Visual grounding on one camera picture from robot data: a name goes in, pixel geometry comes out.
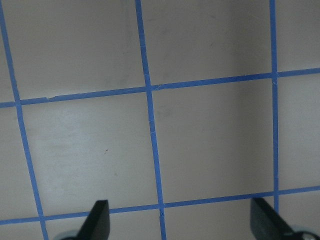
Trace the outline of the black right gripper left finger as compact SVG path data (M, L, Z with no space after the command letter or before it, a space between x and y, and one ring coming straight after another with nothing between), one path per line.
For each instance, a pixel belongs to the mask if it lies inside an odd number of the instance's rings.
M107 240L110 235L108 200L97 200L77 233L76 240Z

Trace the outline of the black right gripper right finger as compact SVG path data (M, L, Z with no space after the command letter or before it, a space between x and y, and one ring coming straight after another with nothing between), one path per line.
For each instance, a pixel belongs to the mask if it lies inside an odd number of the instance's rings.
M250 200L250 230L256 240L296 240L293 229L262 197Z

